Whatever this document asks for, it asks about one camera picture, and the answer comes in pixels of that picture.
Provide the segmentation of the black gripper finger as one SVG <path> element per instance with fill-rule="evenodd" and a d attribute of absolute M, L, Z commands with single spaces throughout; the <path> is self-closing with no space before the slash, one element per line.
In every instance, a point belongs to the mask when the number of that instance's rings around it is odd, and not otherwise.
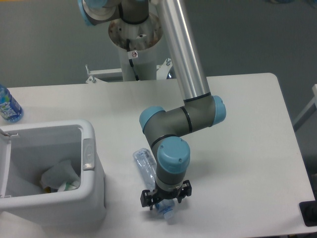
<path fill-rule="evenodd" d="M 149 207 L 150 210 L 159 202 L 156 192 L 150 190 L 143 190 L 140 197 L 142 207 Z"/>
<path fill-rule="evenodd" d="M 185 197 L 189 197 L 192 195 L 192 186 L 189 180 L 183 181 L 180 192 L 177 195 L 178 203 L 181 203 Z"/>

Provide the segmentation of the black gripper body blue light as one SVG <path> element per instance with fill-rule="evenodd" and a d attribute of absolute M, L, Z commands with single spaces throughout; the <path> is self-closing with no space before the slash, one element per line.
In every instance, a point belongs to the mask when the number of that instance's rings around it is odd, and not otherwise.
<path fill-rule="evenodd" d="M 184 199 L 181 186 L 173 188 L 172 191 L 166 191 L 160 188 L 157 184 L 155 185 L 152 201 L 163 201 L 174 198 L 178 201 L 182 201 Z"/>

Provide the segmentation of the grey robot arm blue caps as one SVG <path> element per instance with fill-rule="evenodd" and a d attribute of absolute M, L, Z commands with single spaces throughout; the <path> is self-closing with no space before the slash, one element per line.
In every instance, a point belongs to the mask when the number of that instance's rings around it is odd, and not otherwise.
<path fill-rule="evenodd" d="M 185 2 L 182 0 L 80 0 L 79 10 L 87 25 L 109 22 L 108 34 L 121 50 L 121 69 L 126 81 L 156 75 L 153 57 L 146 53 L 166 38 L 184 105 L 166 111 L 152 106 L 139 122 L 157 162 L 155 187 L 141 194 L 143 207 L 165 199 L 181 202 L 192 187 L 185 180 L 190 147 L 183 135 L 211 127 L 226 117 L 219 96 L 210 92 L 197 53 Z"/>

